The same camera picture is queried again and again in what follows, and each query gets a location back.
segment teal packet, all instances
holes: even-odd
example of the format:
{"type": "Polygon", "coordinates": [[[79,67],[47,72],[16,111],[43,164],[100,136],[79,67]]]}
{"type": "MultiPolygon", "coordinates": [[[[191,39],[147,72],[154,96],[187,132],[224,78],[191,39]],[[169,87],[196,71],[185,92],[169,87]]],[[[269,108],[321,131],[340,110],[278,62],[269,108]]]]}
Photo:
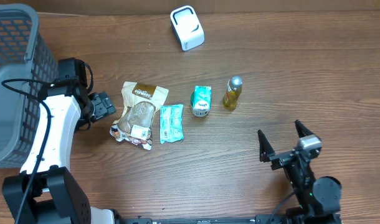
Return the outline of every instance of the teal packet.
{"type": "Polygon", "coordinates": [[[182,127],[183,105],[162,106],[160,111],[159,141],[176,142],[184,139],[182,127]]]}

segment brown and white food bag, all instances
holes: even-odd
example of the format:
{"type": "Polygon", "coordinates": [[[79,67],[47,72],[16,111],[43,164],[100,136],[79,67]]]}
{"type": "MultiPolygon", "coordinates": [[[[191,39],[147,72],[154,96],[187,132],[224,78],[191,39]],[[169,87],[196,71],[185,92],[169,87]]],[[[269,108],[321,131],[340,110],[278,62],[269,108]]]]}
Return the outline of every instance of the brown and white food bag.
{"type": "Polygon", "coordinates": [[[122,117],[114,121],[110,134],[119,142],[126,140],[151,150],[153,118],[164,105],[168,91],[159,86],[125,82],[121,91],[124,106],[122,117]]]}

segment silver lid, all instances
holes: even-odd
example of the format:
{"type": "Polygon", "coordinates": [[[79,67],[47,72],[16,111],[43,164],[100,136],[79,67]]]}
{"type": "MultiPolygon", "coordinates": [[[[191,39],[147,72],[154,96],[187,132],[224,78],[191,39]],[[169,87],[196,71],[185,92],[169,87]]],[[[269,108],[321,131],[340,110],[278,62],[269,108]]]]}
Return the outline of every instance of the silver lid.
{"type": "Polygon", "coordinates": [[[230,87],[231,88],[238,88],[242,85],[242,79],[240,76],[236,75],[233,78],[230,79],[230,87]]]}

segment bottle with amber liquid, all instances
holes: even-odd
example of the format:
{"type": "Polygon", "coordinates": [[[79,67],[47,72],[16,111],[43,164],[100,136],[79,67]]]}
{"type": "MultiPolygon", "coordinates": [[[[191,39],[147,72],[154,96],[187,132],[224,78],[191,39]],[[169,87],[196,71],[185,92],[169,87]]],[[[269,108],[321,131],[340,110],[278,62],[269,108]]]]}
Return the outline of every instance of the bottle with amber liquid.
{"type": "Polygon", "coordinates": [[[242,90],[242,79],[234,76],[227,83],[226,94],[223,96],[223,106],[228,110],[234,110],[242,90]]]}

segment laundry basket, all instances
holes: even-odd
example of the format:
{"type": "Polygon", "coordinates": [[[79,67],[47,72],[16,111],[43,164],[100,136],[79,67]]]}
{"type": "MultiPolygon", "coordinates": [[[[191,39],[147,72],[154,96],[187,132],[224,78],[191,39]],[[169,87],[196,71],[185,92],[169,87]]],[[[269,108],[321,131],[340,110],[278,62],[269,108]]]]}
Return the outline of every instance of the laundry basket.
{"type": "MultiPolygon", "coordinates": [[[[53,81],[57,62],[38,32],[35,10],[24,4],[0,5],[0,168],[23,165],[35,138],[39,103],[4,88],[10,78],[53,81]]],[[[9,83],[37,95],[41,84],[9,83]]]]}

